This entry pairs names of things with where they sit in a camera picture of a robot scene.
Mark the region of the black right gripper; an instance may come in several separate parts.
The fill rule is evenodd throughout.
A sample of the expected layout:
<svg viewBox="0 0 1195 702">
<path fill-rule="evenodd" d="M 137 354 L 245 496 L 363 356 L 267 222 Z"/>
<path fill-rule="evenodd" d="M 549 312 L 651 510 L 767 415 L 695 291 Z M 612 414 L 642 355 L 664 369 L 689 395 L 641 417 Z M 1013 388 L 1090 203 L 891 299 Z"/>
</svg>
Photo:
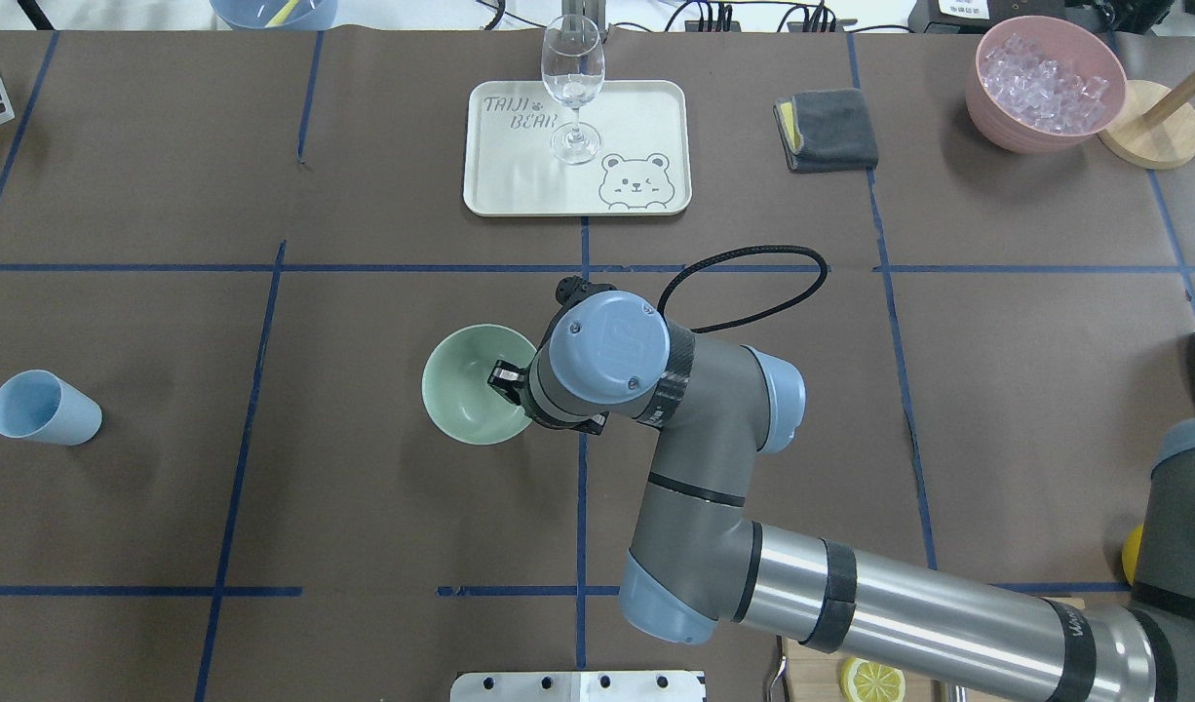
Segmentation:
<svg viewBox="0 0 1195 702">
<path fill-rule="evenodd" d="M 509 404 L 521 405 L 532 422 L 552 428 L 552 431 L 575 431 L 594 437 L 602 434 L 607 419 L 609 419 L 609 413 L 606 410 L 584 419 L 560 419 L 540 405 L 527 390 L 527 385 L 529 385 L 529 370 L 509 364 L 507 360 L 496 360 L 488 376 L 488 386 L 492 387 Z"/>
</svg>

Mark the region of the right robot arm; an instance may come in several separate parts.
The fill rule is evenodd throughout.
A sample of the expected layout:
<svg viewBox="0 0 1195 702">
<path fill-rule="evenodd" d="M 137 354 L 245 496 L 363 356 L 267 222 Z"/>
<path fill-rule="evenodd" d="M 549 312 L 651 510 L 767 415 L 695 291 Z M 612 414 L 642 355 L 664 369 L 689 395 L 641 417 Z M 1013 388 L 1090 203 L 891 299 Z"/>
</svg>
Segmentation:
<svg viewBox="0 0 1195 702">
<path fill-rule="evenodd" d="M 753 472 L 793 441 L 802 374 L 631 292 L 572 299 L 522 359 L 477 370 L 549 428 L 655 431 L 619 592 L 646 635 L 703 645 L 733 623 L 1013 701 L 1195 701 L 1195 419 L 1150 466 L 1128 600 L 1074 608 L 762 520 Z"/>
</svg>

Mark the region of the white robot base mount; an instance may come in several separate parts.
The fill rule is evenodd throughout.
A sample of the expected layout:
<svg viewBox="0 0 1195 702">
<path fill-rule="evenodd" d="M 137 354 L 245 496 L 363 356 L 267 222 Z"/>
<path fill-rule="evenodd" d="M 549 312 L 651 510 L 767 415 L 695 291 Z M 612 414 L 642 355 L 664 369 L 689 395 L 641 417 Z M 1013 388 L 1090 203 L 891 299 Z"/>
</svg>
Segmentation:
<svg viewBox="0 0 1195 702">
<path fill-rule="evenodd" d="M 706 701 L 703 672 L 686 670 L 472 672 L 451 701 Z"/>
</svg>

